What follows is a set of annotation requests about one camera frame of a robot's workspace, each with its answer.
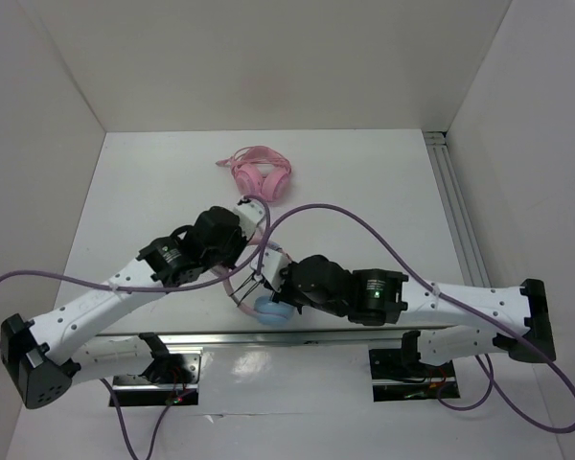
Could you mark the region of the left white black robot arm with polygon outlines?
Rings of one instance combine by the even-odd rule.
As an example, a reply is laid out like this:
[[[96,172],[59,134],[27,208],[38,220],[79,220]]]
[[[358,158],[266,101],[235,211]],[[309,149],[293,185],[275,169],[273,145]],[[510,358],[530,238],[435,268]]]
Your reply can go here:
[[[190,284],[218,266],[232,268],[256,234],[265,211],[253,202],[214,206],[194,224],[153,240],[111,278],[63,307],[1,324],[1,359],[28,409],[62,397],[73,385],[135,375],[162,382],[179,374],[183,358],[156,333],[109,339],[100,334],[126,315]]]

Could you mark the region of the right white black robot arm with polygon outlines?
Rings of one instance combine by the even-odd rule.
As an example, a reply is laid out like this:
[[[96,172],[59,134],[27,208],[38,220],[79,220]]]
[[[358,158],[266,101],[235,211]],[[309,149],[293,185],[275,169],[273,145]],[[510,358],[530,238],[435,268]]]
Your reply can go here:
[[[275,302],[365,327],[403,327],[399,364],[410,376],[459,357],[556,358],[541,280],[505,288],[437,284],[379,268],[349,271],[321,255],[288,264],[279,280]]]

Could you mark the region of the pink blue cat-ear headphones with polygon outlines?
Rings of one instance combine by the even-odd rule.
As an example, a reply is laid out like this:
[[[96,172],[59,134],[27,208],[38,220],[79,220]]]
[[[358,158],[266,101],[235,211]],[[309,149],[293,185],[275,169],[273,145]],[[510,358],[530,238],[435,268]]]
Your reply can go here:
[[[278,254],[282,255],[281,268],[288,266],[292,262],[289,254],[276,242],[269,241],[264,251],[264,259],[268,257],[276,258]],[[268,326],[280,326],[286,324],[294,315],[294,307],[284,302],[273,302],[269,295],[258,297],[253,306],[245,302],[247,294],[239,298],[236,290],[233,288],[231,280],[222,281],[226,295],[236,304],[236,307],[246,315],[253,317],[259,323]]]

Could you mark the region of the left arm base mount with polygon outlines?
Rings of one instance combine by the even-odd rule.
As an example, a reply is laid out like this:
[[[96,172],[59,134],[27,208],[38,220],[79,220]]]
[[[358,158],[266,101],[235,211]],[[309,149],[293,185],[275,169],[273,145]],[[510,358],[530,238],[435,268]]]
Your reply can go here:
[[[197,405],[202,349],[170,346],[155,333],[136,336],[149,348],[150,362],[141,371],[114,376],[112,389],[123,407]]]

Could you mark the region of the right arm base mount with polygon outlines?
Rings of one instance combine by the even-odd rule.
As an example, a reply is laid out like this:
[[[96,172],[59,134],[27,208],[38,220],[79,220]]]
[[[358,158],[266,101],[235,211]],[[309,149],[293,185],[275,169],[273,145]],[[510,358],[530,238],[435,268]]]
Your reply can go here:
[[[403,364],[401,333],[375,331],[368,341],[369,369],[375,403],[458,400],[460,390],[453,363]]]

